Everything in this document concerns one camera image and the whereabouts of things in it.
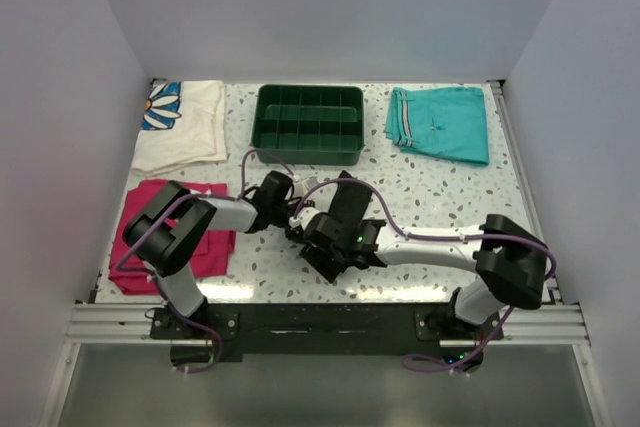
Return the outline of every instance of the folded white shirt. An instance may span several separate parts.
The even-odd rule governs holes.
[[[154,84],[131,167],[155,174],[193,162],[227,160],[224,117],[220,81]]]

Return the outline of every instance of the folded magenta cloth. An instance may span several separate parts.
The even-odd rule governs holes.
[[[477,87],[415,91],[396,87],[385,134],[402,152],[489,164],[484,94]]]
[[[114,266],[129,250],[127,244],[122,240],[122,233],[127,223],[166,183],[167,181],[163,179],[143,180],[138,187],[127,192],[109,261],[109,280],[114,282],[123,294],[157,294],[155,285],[153,282],[148,281],[144,272],[120,272],[116,271]],[[224,195],[227,193],[227,184],[195,184],[190,182],[182,182],[182,184],[189,189],[200,192],[210,190],[213,194]],[[193,275],[196,278],[225,275],[227,273],[229,255],[233,252],[235,242],[235,232],[227,230],[207,231],[191,257]],[[138,257],[132,255],[125,263],[125,267],[144,267],[144,264]]]

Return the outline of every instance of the folded teal cloth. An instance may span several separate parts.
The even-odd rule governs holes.
[[[385,134],[402,152],[489,164],[482,89],[405,90],[391,93]]]

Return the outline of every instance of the blue flower graphic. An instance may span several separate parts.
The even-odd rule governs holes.
[[[169,130],[182,117],[180,109],[180,82],[156,84],[151,88],[144,108],[142,130]]]

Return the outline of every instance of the cable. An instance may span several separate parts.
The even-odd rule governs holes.
[[[144,311],[144,318],[145,319],[149,319],[149,320],[153,320],[153,317],[149,317],[149,312],[151,312],[152,310],[156,310],[156,307],[151,307],[150,309],[147,309]]]
[[[156,286],[156,289],[158,290],[158,293],[160,294],[160,297],[162,297],[162,299],[166,302],[167,307],[169,307],[169,310],[171,310],[171,313],[181,322],[183,322],[186,325],[189,325],[195,329],[198,330],[202,330],[203,332],[211,335],[212,340],[215,340],[215,342],[218,344],[218,350],[216,352],[215,357],[213,357],[211,359],[211,361],[202,366],[202,367],[195,367],[193,369],[187,369],[185,368],[185,370],[183,370],[183,372],[187,373],[187,374],[199,374],[201,372],[205,372],[209,369],[211,369],[215,364],[217,364],[218,362],[220,362],[220,359],[222,358],[222,353],[224,351],[224,342],[222,341],[222,337],[220,337],[220,334],[218,332],[216,332],[215,330],[213,330],[211,327],[207,327],[204,324],[200,324],[198,322],[194,322],[193,320],[191,320],[190,318],[188,318],[185,315],[182,315],[180,313],[180,311],[178,311],[178,309],[176,309],[175,305],[173,305],[171,303],[171,301],[169,300],[169,298],[167,297],[167,295],[164,293],[164,291],[162,290],[162,288],[160,287],[160,284],[158,283],[158,279],[155,277],[153,277],[153,283]]]
[[[131,257],[138,251],[138,249],[147,241],[151,234],[153,234],[178,207],[184,204],[187,200],[199,198],[235,200],[233,197],[229,197],[228,195],[218,194],[187,194],[177,198],[175,202],[173,202],[173,204],[171,204],[169,208],[165,210],[153,224],[151,224],[151,227],[149,227],[149,229],[147,229],[147,231],[140,236],[140,238],[129,248],[129,250],[127,250],[127,252],[120,258],[120,260],[115,263],[114,268],[120,272],[151,272],[147,268],[125,267],[124,263],[129,260],[129,257]]]
[[[408,369],[412,372],[421,372],[421,373],[436,373],[436,372],[445,372],[447,370],[451,370],[451,369],[458,369],[460,370],[467,362],[469,362],[471,359],[473,359],[476,355],[478,355],[480,352],[482,352],[484,350],[484,348],[489,344],[489,342],[491,342],[494,337],[496,335],[498,335],[498,332],[500,331],[500,329],[502,328],[502,326],[504,325],[504,323],[507,321],[507,319],[509,318],[509,316],[511,315],[511,313],[514,311],[515,307],[509,307],[507,309],[507,311],[504,313],[504,315],[502,316],[502,318],[500,319],[500,321],[496,324],[495,328],[489,333],[489,335],[487,335],[487,337],[480,343],[480,345],[478,345],[475,349],[473,349],[469,355],[466,355],[463,359],[458,360],[456,362],[454,362],[453,364],[445,364],[441,359],[438,359],[436,357],[432,357],[430,355],[425,355],[425,354],[406,354],[403,355],[401,360],[402,360],[402,366],[405,369]],[[440,364],[440,367],[435,367],[433,369],[421,369],[419,367],[416,367],[415,365],[411,365],[409,362],[415,359],[422,359],[422,360],[430,360],[432,362],[436,362],[438,364]]]
[[[244,191],[244,195],[242,196],[242,198],[244,200],[247,200],[247,195],[249,195],[251,192],[258,190],[258,186],[257,185],[252,185],[251,187],[249,187],[247,190]]]
[[[238,195],[237,199],[234,199],[233,197],[229,197],[227,195],[217,195],[217,194],[187,194],[187,195],[183,195],[182,197],[179,197],[178,199],[176,199],[168,208],[167,210],[165,210],[162,215],[160,215],[160,217],[158,217],[158,219],[147,229],[147,231],[142,234],[142,236],[140,236],[140,238],[129,248],[129,250],[127,250],[127,252],[115,263],[114,268],[117,271],[120,272],[143,272],[146,274],[150,274],[152,276],[152,279],[156,285],[156,289],[158,290],[158,293],[160,294],[160,296],[163,298],[163,300],[166,302],[167,307],[171,310],[171,312],[173,313],[173,315],[179,319],[180,321],[182,321],[184,324],[189,325],[193,328],[202,330],[203,332],[210,334],[212,336],[213,339],[215,339],[215,341],[218,343],[218,350],[217,353],[215,355],[215,357],[212,358],[211,362],[209,362],[207,365],[203,366],[203,367],[197,367],[194,369],[187,369],[185,370],[186,373],[189,374],[197,374],[200,372],[205,372],[206,370],[209,370],[211,367],[213,367],[216,363],[219,362],[220,358],[222,357],[222,352],[223,352],[223,341],[222,341],[222,337],[220,337],[220,334],[218,334],[218,332],[216,332],[214,329],[207,327],[206,325],[203,324],[199,324],[198,322],[194,322],[193,320],[189,319],[188,317],[182,315],[178,309],[176,309],[176,307],[171,303],[171,301],[169,300],[169,298],[166,296],[166,294],[164,293],[164,291],[162,290],[162,288],[160,287],[159,283],[157,282],[156,279],[156,272],[148,269],[146,267],[125,267],[125,262],[127,260],[129,260],[129,258],[135,254],[138,249],[142,246],[142,244],[144,244],[147,239],[165,222],[165,220],[167,220],[169,218],[169,216],[183,203],[187,202],[188,200],[193,200],[193,199],[199,199],[199,198],[214,198],[214,199],[222,199],[222,200],[232,200],[232,201],[236,201],[239,199],[242,199],[250,190],[245,190],[244,185],[245,185],[245,178],[246,178],[246,164],[247,164],[247,159],[249,158],[249,155],[253,154],[253,153],[257,153],[260,152],[263,155],[266,155],[268,157],[273,158],[274,160],[276,160],[280,165],[282,165],[284,167],[284,169],[291,175],[293,176],[294,173],[291,170],[291,168],[285,164],[282,159],[280,159],[280,157],[278,157],[275,154],[272,154],[270,152],[266,152],[266,151],[262,151],[259,149],[252,149],[247,151],[243,158],[242,158],[242,165],[241,165],[241,189],[240,189],[240,194]]]
[[[398,234],[402,235],[403,237],[406,237],[408,239],[427,241],[427,242],[463,242],[463,239],[458,236],[419,235],[419,234],[413,234],[411,232],[406,232],[402,230],[402,228],[393,219],[393,216],[391,215],[391,211],[389,210],[389,206],[385,202],[384,198],[382,197],[382,194],[378,191],[378,189],[376,189],[374,186],[372,186],[368,182],[365,182],[360,179],[354,179],[354,178],[332,179],[332,180],[327,180],[325,182],[321,182],[315,185],[309,190],[309,192],[307,192],[302,197],[302,200],[300,200],[300,202],[298,203],[298,206],[296,207],[293,217],[295,218],[298,216],[300,211],[303,209],[307,199],[311,196],[311,194],[313,194],[318,189],[326,187],[327,185],[330,185],[330,184],[340,184],[340,183],[349,183],[349,182],[367,187],[376,196],[376,198],[380,202],[380,205],[382,206],[382,210],[384,211],[385,216],[387,217],[387,220],[389,221],[389,225],[393,228],[393,230],[395,230]],[[525,239],[523,237],[518,237],[515,235],[505,235],[505,234],[476,234],[476,235],[468,235],[464,238],[464,241],[469,241],[469,240],[503,240],[503,241],[509,241],[509,242],[518,242],[520,244],[526,245],[527,247],[539,250],[549,259],[549,261],[551,262],[551,267],[549,268],[549,271],[547,272],[545,279],[552,277],[556,272],[557,260],[555,256],[544,245],[541,245],[532,240]],[[407,354],[402,357],[402,365],[405,368],[412,370],[414,372],[425,372],[425,373],[444,372],[451,369],[460,369],[467,362],[473,359],[476,355],[482,352],[484,348],[487,346],[487,344],[489,344],[489,342],[498,335],[498,332],[500,331],[500,329],[502,328],[506,320],[509,318],[513,310],[514,310],[514,307],[509,307],[505,312],[505,314],[500,319],[500,321],[498,322],[498,324],[489,333],[489,335],[487,335],[487,337],[475,349],[473,349],[469,355],[465,356],[464,359],[454,362],[453,364],[444,364],[441,359],[437,359],[430,355]],[[420,369],[408,363],[412,359],[431,360],[433,362],[440,364],[440,367],[436,367],[433,369]]]
[[[262,155],[266,155],[267,157],[271,157],[273,160],[275,160],[277,163],[279,163],[282,167],[284,167],[284,170],[287,171],[287,173],[289,173],[289,175],[291,175],[292,177],[295,175],[293,173],[293,170],[291,170],[291,168],[285,164],[284,160],[282,160],[280,157],[278,157],[276,154],[272,154],[271,152],[267,152],[266,150],[261,150],[261,149],[251,149],[248,150],[244,156],[242,157],[242,164],[240,165],[240,194],[238,194],[238,199],[241,199],[244,197],[245,195],[245,190],[244,190],[244,183],[245,183],[245,178],[246,178],[246,169],[247,169],[247,159],[249,158],[249,156],[251,154],[255,154],[255,153],[260,153]]]
[[[450,236],[420,235],[420,234],[413,234],[411,232],[402,230],[402,228],[396,223],[393,216],[391,215],[389,206],[385,202],[384,198],[382,197],[382,194],[378,191],[378,189],[376,189],[373,185],[369,184],[368,182],[365,182],[364,180],[353,179],[353,178],[332,179],[332,180],[320,182],[319,184],[313,186],[311,189],[309,189],[309,192],[307,192],[302,197],[302,200],[298,203],[298,206],[296,207],[296,210],[293,213],[293,217],[295,218],[298,216],[300,211],[303,209],[307,199],[315,191],[323,187],[326,187],[327,185],[330,185],[330,184],[341,184],[341,183],[360,184],[368,188],[373,193],[373,195],[377,197],[378,201],[380,202],[380,205],[382,206],[382,210],[384,211],[384,214],[387,217],[387,220],[389,221],[389,225],[393,228],[393,230],[395,230],[398,234],[402,235],[403,237],[406,237],[408,239],[414,239],[414,240],[422,240],[426,242],[462,242],[463,241],[457,235],[450,235]],[[469,240],[504,240],[504,241],[510,241],[510,242],[518,242],[520,244],[526,245],[527,247],[539,250],[549,259],[549,261],[551,262],[551,267],[549,268],[549,272],[547,273],[545,278],[548,279],[549,277],[552,277],[556,272],[557,261],[555,256],[544,245],[539,244],[538,242],[535,242],[533,240],[525,239],[524,237],[518,237],[517,235],[506,235],[506,234],[467,235],[464,238],[464,241],[466,242]]]

